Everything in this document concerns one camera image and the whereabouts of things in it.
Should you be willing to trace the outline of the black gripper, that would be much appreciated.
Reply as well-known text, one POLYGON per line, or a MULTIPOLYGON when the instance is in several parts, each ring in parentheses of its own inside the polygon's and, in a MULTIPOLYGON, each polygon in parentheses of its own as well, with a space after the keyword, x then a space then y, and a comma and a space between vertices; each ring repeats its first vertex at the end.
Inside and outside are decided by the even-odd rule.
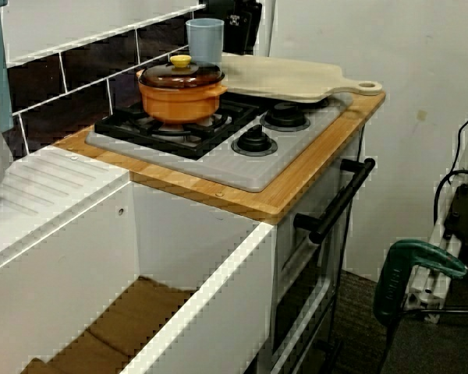
POLYGON ((224 18, 223 51, 230 54, 245 54, 251 26, 251 47, 257 41, 263 5, 256 0, 234 0, 233 9, 224 18))

